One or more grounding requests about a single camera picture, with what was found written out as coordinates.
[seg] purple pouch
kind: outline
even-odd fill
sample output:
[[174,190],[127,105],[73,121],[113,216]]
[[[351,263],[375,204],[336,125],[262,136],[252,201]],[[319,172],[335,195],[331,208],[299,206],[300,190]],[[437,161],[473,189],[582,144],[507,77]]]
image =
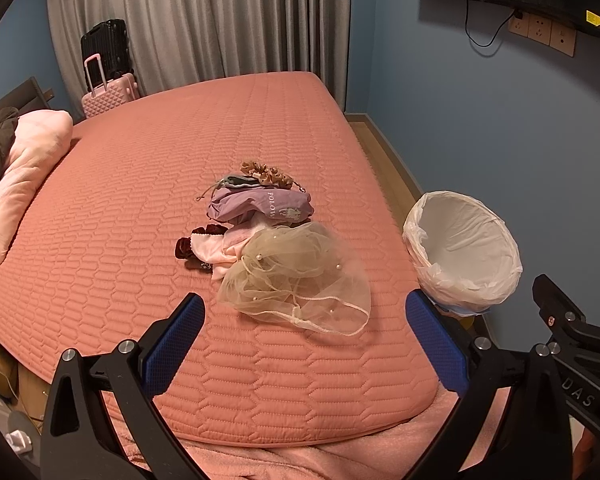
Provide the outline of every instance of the purple pouch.
[[206,215],[216,222],[237,224],[253,216],[255,211],[280,222],[303,222],[314,214],[308,193],[278,187],[216,189]]

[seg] baseboard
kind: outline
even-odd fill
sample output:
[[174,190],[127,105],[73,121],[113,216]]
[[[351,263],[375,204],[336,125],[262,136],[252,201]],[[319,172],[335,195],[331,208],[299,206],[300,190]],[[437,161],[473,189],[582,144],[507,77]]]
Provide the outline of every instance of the baseboard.
[[389,160],[391,160],[392,164],[395,166],[395,169],[400,174],[400,177],[409,188],[411,195],[414,197],[414,199],[419,200],[420,197],[422,197],[423,195],[422,188],[419,186],[416,179],[413,177],[413,174],[411,173],[411,171],[409,171],[409,168],[407,168],[407,165],[404,163],[400,155],[398,155],[398,153],[394,150],[394,147],[387,140],[384,134],[380,131],[378,126],[376,126],[371,117],[369,117],[367,114],[345,114],[345,117],[347,118],[347,121],[349,121],[349,123],[366,124],[366,127],[369,128],[373,136],[378,141],[378,144],[380,144],[384,152],[389,157]]

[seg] white plastic bag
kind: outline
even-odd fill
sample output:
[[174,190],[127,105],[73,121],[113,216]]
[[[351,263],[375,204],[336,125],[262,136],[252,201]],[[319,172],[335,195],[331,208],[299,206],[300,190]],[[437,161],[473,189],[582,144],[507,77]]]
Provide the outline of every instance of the white plastic bag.
[[518,246],[504,222],[475,198],[425,193],[409,212],[402,238],[422,290],[443,306],[481,312],[518,286]]

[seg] pink pillow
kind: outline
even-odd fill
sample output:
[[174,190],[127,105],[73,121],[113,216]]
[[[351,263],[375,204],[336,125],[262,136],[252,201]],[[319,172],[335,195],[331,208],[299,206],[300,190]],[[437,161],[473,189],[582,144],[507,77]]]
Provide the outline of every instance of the pink pillow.
[[65,111],[36,110],[18,119],[0,180],[0,264],[36,191],[69,151],[73,129]]

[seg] sheer tulle fabric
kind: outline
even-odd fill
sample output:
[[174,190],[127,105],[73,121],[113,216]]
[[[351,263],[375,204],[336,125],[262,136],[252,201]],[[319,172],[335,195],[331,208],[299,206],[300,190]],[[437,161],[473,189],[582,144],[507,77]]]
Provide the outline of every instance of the sheer tulle fabric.
[[258,232],[224,277],[218,301],[260,321],[342,335],[360,332],[371,309],[362,263],[317,222]]

